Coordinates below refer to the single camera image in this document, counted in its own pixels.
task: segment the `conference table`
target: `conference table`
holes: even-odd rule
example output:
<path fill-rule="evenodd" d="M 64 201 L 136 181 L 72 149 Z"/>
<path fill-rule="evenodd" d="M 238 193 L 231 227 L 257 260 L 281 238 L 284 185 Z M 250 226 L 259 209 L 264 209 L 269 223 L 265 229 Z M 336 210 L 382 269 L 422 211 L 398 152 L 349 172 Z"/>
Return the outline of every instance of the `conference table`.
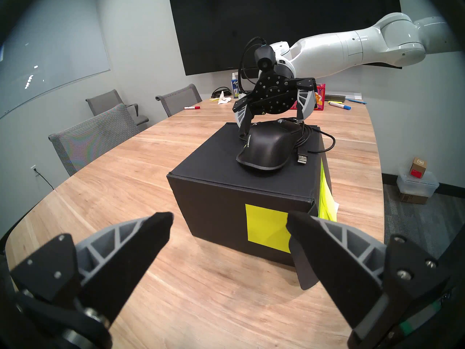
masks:
<path fill-rule="evenodd" d="M 71 176 L 11 232 L 9 268 L 60 233 L 78 243 L 109 225 L 171 211 L 169 242 L 110 329 L 114 348 L 345 348 L 351 329 L 321 283 L 303 291 L 295 268 L 193 237 L 179 210 L 166 174 L 234 121 L 233 101 L 204 100 Z M 326 103 L 306 123 L 336 138 L 326 155 L 338 222 L 383 241 L 375 134 L 366 106 L 350 105 L 348 111 Z M 324 136 L 324 143 L 331 139 Z"/>

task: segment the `black computer mouse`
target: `black computer mouse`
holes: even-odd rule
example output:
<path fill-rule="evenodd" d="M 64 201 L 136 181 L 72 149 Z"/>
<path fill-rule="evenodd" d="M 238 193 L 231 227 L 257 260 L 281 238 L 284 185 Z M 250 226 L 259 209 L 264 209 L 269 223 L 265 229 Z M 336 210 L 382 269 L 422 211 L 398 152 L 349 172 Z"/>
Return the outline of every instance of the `black computer mouse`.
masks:
<path fill-rule="evenodd" d="M 252 124 L 247 142 L 236 160 L 259 170 L 276 170 L 283 167 L 297 140 L 302 127 L 289 120 L 274 120 Z"/>

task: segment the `office chair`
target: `office chair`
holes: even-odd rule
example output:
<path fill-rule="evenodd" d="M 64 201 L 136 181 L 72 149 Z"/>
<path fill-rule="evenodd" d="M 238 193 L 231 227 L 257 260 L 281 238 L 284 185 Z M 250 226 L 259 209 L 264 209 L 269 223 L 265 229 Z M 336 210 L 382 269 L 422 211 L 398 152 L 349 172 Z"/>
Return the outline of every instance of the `office chair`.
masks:
<path fill-rule="evenodd" d="M 186 106 L 192 106 L 202 101 L 194 84 L 170 94 L 155 96 L 155 99 L 161 101 L 168 117 L 182 111 Z"/>
<path fill-rule="evenodd" d="M 72 176 L 138 133 L 139 129 L 126 105 L 121 103 L 76 126 L 51 134 L 48 139 L 69 176 Z"/>
<path fill-rule="evenodd" d="M 120 95 L 118 95 L 116 90 L 111 90 L 105 94 L 95 96 L 91 99 L 86 99 L 86 101 L 89 104 L 89 107 L 92 110 L 94 116 L 97 116 L 98 114 L 101 114 L 102 112 L 123 103 L 123 100 L 120 98 Z M 131 115 L 136 125 L 140 125 L 148 121 L 147 116 L 139 115 L 139 106 L 137 104 L 126 105 L 126 107 L 130 106 L 134 106 L 136 109 L 136 116 Z"/>

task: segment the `black screen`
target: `black screen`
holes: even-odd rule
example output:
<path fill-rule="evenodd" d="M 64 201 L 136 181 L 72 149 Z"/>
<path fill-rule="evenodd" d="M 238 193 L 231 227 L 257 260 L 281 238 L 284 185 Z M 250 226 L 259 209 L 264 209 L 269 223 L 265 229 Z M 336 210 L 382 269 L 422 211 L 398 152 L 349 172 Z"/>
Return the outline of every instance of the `black screen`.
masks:
<path fill-rule="evenodd" d="M 170 0 L 186 75 L 237 69 L 246 43 L 367 28 L 399 0 Z M 255 67 L 254 50 L 244 67 Z"/>

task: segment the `whiteboard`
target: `whiteboard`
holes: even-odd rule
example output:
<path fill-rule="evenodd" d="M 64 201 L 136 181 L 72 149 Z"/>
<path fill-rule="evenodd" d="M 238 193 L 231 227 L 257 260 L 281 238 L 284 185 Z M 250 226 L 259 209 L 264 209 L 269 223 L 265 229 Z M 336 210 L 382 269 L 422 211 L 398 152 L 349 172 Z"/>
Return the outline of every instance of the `whiteboard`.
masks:
<path fill-rule="evenodd" d="M 40 94 L 110 69 L 96 0 L 36 0 L 1 51 L 0 118 Z"/>

